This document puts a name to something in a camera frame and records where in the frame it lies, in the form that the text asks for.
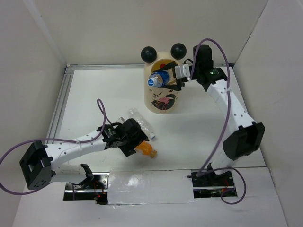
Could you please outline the orange juice bottle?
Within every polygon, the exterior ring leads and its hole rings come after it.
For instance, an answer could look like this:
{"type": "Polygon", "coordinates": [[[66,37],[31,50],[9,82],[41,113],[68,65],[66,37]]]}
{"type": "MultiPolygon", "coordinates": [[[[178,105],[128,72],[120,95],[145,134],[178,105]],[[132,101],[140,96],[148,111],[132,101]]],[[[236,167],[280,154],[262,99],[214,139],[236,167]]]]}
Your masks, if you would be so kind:
{"type": "Polygon", "coordinates": [[[155,158],[157,155],[157,151],[153,149],[152,145],[146,141],[143,141],[140,145],[135,147],[136,152],[141,153],[142,155],[149,156],[151,158],[155,158]]]}

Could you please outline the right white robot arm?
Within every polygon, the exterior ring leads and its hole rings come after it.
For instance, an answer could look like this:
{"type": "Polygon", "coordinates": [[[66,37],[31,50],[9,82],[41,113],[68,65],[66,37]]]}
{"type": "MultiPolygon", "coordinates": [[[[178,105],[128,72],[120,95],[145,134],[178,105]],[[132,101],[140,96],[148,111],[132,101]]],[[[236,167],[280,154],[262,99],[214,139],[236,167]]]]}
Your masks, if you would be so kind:
{"type": "Polygon", "coordinates": [[[230,72],[214,67],[212,49],[208,45],[193,48],[194,59],[191,65],[165,63],[152,70],[147,84],[150,87],[180,91],[186,82],[195,80],[215,101],[225,116],[222,132],[209,157],[216,151],[219,155],[203,164],[207,169],[207,181],[218,185],[223,174],[230,171],[234,163],[243,156],[258,150],[265,132],[265,126],[247,113],[230,88],[230,72]]]}

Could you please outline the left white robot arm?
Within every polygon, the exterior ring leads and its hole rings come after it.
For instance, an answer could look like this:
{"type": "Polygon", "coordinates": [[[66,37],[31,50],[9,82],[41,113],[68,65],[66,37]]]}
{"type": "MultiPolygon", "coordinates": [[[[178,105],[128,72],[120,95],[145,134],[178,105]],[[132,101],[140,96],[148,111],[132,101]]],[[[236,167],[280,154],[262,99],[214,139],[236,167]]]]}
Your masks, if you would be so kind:
{"type": "Polygon", "coordinates": [[[44,145],[35,141],[19,164],[29,190],[40,190],[52,182],[74,183],[87,189],[94,181],[90,167],[87,164],[70,165],[69,161],[109,148],[118,148],[128,157],[136,153],[135,148],[143,141],[149,141],[148,136],[135,119],[129,118],[106,124],[70,143],[44,145]]]}

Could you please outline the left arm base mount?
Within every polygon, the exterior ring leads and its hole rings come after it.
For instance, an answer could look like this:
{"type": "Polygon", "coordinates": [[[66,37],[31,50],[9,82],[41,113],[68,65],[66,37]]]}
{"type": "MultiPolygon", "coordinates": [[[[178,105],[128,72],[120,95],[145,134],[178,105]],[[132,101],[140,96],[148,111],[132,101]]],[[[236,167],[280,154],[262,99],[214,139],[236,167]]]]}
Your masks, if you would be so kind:
{"type": "Polygon", "coordinates": [[[66,183],[63,201],[94,201],[108,205],[109,172],[93,172],[89,184],[66,183]]]}

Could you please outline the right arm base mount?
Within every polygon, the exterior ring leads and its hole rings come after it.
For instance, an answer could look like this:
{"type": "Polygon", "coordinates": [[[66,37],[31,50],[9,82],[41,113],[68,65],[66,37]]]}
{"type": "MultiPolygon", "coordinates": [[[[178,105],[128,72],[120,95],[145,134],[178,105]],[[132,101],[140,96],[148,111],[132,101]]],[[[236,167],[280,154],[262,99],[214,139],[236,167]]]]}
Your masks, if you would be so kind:
{"type": "Polygon", "coordinates": [[[192,181],[194,198],[219,198],[223,192],[225,192],[223,197],[237,197],[230,171],[222,175],[209,173],[201,177],[197,177],[196,174],[197,171],[191,171],[187,176],[192,181]]]}

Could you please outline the clear unlabeled plastic bottle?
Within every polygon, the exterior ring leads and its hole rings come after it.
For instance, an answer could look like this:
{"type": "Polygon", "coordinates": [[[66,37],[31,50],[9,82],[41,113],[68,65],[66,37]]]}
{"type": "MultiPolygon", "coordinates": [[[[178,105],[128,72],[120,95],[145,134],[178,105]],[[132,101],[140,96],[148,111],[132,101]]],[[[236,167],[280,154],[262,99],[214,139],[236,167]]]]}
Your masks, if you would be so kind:
{"type": "Polygon", "coordinates": [[[130,108],[128,110],[129,117],[135,119],[140,125],[143,132],[148,136],[150,140],[156,139],[156,134],[153,127],[149,124],[149,122],[143,117],[143,115],[136,109],[130,108]]]}

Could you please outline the blue label white cap bottle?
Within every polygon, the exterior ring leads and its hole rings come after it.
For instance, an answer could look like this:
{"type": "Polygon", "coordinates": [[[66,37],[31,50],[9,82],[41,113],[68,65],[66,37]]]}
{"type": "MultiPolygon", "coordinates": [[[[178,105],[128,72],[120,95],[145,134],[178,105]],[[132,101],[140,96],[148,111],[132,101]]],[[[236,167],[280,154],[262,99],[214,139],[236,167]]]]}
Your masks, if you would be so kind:
{"type": "Polygon", "coordinates": [[[152,73],[147,79],[147,85],[156,88],[164,87],[172,82],[173,82],[173,77],[166,70],[156,71],[152,73]]]}

